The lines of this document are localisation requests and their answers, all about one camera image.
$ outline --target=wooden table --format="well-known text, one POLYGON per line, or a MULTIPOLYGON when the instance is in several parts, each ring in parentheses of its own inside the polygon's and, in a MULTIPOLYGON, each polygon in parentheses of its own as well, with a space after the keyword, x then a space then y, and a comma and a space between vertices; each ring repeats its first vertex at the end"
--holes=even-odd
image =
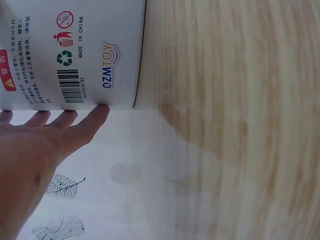
POLYGON ((157 240, 320 239, 320 0, 147 0, 132 162, 157 240))

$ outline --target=leaf illustration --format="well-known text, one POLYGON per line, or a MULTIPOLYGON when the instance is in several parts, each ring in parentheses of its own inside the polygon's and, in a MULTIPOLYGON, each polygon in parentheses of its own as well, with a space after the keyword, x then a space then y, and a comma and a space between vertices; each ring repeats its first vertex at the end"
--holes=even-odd
POLYGON ((85 226, 75 215, 61 218, 57 223, 48 226, 32 229, 32 234, 40 240, 64 240, 75 236, 80 237, 84 232, 85 226))
POLYGON ((77 195, 78 184, 82 183, 84 180, 86 180, 86 178, 80 182, 75 182, 66 176, 55 174, 45 193, 52 196, 74 199, 77 195))

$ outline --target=red warning label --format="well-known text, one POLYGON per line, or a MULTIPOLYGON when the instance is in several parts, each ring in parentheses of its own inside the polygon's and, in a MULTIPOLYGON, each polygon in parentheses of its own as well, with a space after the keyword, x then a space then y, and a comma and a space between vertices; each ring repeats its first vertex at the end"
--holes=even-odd
POLYGON ((17 91, 10 71, 8 54, 5 49, 0 50, 0 78, 5 90, 8 92, 17 91))

